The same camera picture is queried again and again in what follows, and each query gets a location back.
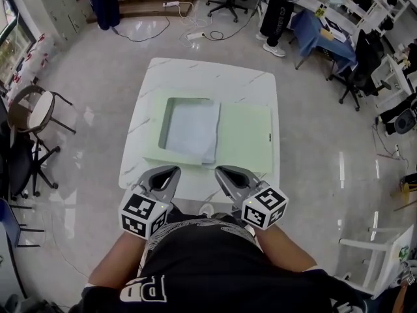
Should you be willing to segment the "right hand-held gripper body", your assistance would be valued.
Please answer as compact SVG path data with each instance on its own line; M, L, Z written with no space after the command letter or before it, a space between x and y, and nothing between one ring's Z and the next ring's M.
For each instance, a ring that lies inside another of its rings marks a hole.
M233 212L253 228L266 230L285 214L288 197L260 180L250 170L237 166L217 166L215 178L233 202Z

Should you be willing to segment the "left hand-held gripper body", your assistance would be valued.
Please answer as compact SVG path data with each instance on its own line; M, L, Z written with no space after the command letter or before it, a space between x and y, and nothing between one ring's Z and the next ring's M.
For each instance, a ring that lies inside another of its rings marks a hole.
M178 166L160 166L144 172L128 189L119 206L122 230L148 240L167 220L181 176Z

